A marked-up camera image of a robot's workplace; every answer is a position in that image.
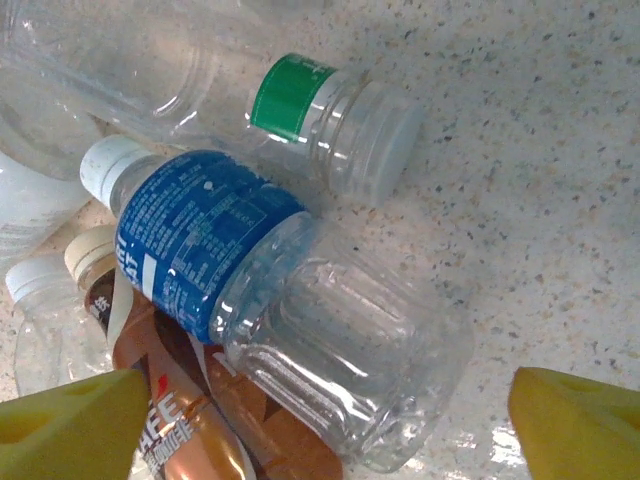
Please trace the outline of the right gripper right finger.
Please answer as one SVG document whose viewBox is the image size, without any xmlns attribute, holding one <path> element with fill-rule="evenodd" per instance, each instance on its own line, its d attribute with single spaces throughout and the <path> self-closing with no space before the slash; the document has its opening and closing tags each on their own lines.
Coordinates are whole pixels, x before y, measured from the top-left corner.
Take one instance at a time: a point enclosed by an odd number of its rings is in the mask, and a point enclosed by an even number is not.
<svg viewBox="0 0 640 480">
<path fill-rule="evenodd" d="M 520 367 L 508 412 L 533 480 L 640 480 L 640 391 Z"/>
</svg>

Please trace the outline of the clear bottle green neck label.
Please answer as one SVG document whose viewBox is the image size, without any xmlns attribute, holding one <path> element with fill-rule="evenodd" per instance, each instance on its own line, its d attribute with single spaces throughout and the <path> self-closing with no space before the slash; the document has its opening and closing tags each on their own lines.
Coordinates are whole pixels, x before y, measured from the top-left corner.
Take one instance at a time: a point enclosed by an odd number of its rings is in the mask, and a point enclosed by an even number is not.
<svg viewBox="0 0 640 480">
<path fill-rule="evenodd" d="M 0 0 L 0 59 L 90 114 L 382 204 L 418 139 L 420 107 L 365 71 L 271 55 L 276 33 L 203 0 Z"/>
</svg>

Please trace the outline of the clear bottle white cap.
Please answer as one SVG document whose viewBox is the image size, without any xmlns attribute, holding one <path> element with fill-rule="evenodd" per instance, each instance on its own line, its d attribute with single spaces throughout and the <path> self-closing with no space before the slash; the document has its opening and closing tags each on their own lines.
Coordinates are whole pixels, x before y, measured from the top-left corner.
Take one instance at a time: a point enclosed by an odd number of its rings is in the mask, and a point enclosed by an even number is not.
<svg viewBox="0 0 640 480">
<path fill-rule="evenodd" d="M 13 361 L 20 396 L 112 370 L 104 331 L 86 312 L 62 254 L 25 259 L 5 281 L 21 318 Z"/>
</svg>

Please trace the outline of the white cap blue label bottle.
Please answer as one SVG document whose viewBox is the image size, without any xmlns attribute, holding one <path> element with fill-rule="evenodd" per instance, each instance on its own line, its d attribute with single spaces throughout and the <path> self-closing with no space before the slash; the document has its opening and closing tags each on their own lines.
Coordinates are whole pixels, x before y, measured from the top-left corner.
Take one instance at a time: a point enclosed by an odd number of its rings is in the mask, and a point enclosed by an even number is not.
<svg viewBox="0 0 640 480">
<path fill-rule="evenodd" d="M 80 179 L 116 217 L 130 283 L 340 457 L 391 473 L 424 445 L 473 350 L 437 293 L 219 151 L 112 135 Z"/>
</svg>

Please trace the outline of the brown coffee bottle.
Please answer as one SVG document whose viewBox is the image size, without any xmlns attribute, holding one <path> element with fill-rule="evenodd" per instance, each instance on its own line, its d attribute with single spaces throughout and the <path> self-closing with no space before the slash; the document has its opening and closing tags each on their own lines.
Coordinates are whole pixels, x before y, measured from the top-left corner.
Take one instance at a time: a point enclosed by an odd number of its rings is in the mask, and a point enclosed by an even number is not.
<svg viewBox="0 0 640 480">
<path fill-rule="evenodd" d="M 139 451 L 153 480 L 343 480 L 342 461 L 306 425 L 236 372 L 123 276 L 115 233 L 77 236 L 64 260 L 117 369 L 140 371 L 150 399 Z"/>
</svg>

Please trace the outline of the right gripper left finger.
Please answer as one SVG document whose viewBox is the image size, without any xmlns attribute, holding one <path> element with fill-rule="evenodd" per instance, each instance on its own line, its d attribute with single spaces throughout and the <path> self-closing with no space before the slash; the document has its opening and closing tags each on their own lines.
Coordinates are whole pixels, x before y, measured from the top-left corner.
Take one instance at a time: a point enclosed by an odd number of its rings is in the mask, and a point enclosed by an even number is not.
<svg viewBox="0 0 640 480">
<path fill-rule="evenodd" d="M 0 403 L 0 480 L 127 480 L 149 388 L 133 369 Z"/>
</svg>

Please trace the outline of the large clear bottle white label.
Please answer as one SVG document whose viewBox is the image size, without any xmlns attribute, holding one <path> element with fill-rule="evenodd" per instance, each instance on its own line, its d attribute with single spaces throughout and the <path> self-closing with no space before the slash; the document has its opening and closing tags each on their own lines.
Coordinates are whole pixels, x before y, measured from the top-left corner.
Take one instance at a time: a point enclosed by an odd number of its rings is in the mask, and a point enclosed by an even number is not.
<svg viewBox="0 0 640 480">
<path fill-rule="evenodd" d="M 88 201 L 79 163 L 41 173 L 0 151 L 0 275 L 35 251 Z"/>
</svg>

